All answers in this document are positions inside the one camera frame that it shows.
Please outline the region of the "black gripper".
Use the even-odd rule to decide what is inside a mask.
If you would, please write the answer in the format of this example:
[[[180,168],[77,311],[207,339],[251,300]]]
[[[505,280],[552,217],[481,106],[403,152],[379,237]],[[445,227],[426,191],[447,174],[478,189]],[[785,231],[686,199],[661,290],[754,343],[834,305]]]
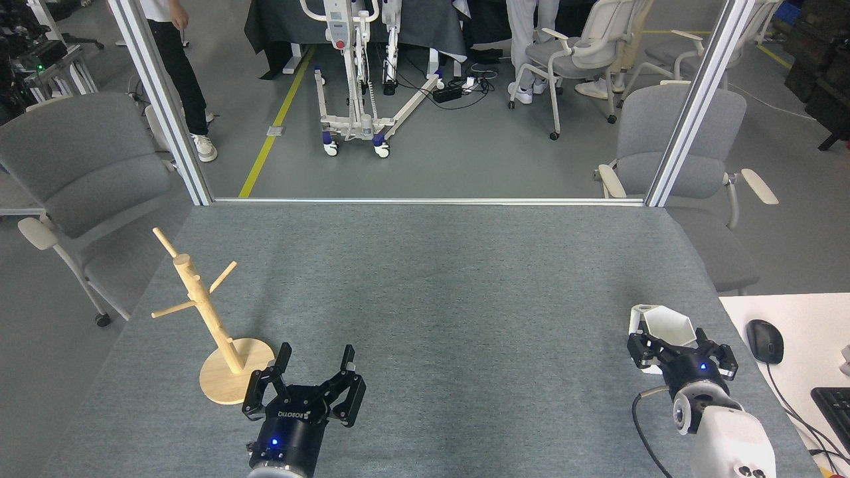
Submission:
[[[696,402],[729,400],[723,379],[734,380],[736,376],[738,363],[734,352],[728,345],[708,339],[703,329],[695,329],[695,335],[696,354],[678,356],[677,346],[646,332],[630,333],[626,348],[637,368],[647,370],[655,366],[664,370],[671,399],[683,394]]]
[[[249,467],[272,468],[294,475],[313,475],[321,451],[328,418],[344,427],[355,424],[367,385],[355,369],[355,349],[346,345],[339,372],[319,386],[286,386],[286,371],[292,346],[282,343],[276,360],[263,370],[255,370],[249,379],[242,412],[251,421],[264,423],[258,438],[247,445]],[[268,384],[278,396],[264,406]]]

